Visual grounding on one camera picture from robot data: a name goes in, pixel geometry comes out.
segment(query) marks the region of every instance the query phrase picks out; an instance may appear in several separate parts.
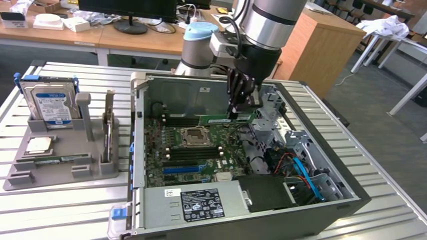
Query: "green circuit board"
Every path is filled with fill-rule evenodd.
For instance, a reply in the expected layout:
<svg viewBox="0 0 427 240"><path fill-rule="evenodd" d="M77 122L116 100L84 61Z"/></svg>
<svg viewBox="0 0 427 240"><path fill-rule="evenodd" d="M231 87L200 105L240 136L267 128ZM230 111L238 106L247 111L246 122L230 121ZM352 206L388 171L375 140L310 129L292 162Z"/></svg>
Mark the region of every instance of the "green circuit board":
<svg viewBox="0 0 427 240"><path fill-rule="evenodd" d="M238 136L235 134L231 135L236 125L216 124L203 127L166 127L158 119L147 119L144 122L146 182L148 188L210 183L215 181L216 173L231 172L232 176L236 177L248 174L251 171L244 150L236 144ZM170 161L166 149L186 148L183 131L188 129L203 129L207 132L207 147L222 146L223 156L215 159L198 159L200 172L164 174L163 164Z"/></svg>

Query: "hard drive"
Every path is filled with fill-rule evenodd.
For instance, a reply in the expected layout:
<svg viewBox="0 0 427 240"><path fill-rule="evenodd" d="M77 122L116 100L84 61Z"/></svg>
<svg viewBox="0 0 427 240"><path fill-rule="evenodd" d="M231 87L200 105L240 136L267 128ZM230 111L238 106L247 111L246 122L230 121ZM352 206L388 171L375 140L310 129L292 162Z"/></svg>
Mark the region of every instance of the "hard drive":
<svg viewBox="0 0 427 240"><path fill-rule="evenodd" d="M82 118L76 104L77 79L29 75L19 85L32 120L45 121L48 129L71 128L72 119Z"/></svg>

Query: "wooden cabinet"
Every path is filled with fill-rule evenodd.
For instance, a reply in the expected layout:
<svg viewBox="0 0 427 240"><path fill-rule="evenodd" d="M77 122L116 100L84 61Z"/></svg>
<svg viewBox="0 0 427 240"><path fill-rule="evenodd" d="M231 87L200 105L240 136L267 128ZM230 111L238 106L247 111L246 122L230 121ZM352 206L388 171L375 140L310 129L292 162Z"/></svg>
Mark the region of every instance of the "wooden cabinet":
<svg viewBox="0 0 427 240"><path fill-rule="evenodd" d="M335 15L303 10L274 79L303 81L324 98L366 32Z"/></svg>

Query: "monitor stand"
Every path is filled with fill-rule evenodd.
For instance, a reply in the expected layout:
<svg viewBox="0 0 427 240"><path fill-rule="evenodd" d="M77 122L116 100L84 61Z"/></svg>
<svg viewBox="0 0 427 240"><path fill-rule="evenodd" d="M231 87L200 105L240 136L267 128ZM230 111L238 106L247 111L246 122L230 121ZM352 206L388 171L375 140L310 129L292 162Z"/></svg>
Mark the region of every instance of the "monitor stand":
<svg viewBox="0 0 427 240"><path fill-rule="evenodd" d="M143 23L134 21L132 16L128 16L128 21L116 21L114 23L114 28L126 34L132 35L144 34L148 30L147 26Z"/></svg>

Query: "metal slotted worktable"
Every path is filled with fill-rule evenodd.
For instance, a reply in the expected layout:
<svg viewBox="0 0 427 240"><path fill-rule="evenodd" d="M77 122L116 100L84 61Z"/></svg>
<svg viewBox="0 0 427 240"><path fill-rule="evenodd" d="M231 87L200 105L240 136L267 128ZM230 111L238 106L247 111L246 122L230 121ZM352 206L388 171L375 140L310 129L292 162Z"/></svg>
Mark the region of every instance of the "metal slotted worktable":
<svg viewBox="0 0 427 240"><path fill-rule="evenodd" d="M0 239L106 239L110 209L127 200L131 134L131 68L48 62L31 66L27 73L80 80L80 91L90 92L90 113L100 117L107 90L115 90L114 112L120 119L120 169L118 178L55 185L17 191L0 189ZM306 112L324 139L371 196L371 202L351 217L338 220L315 239L427 240L427 217L391 179L372 156L324 107L311 90L298 82L286 89ZM0 108L0 185L27 128L29 110L17 88ZM288 114L296 129L302 126Z"/></svg>

